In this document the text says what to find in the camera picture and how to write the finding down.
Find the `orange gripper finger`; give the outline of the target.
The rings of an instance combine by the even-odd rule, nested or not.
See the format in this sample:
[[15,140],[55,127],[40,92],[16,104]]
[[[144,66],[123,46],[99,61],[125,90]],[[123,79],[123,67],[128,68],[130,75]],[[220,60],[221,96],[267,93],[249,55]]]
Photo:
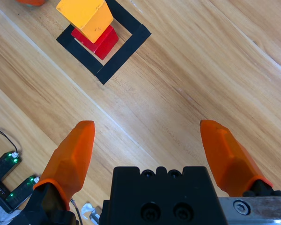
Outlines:
[[15,225],[79,225],[70,211],[70,201],[87,176],[95,138],[95,123],[77,123],[53,152],[40,180],[33,186],[25,208],[14,218]]
[[45,3],[45,0],[16,0],[19,3],[39,7]]
[[200,133],[209,167],[222,191],[230,197],[281,196],[229,129],[214,120],[202,120]]

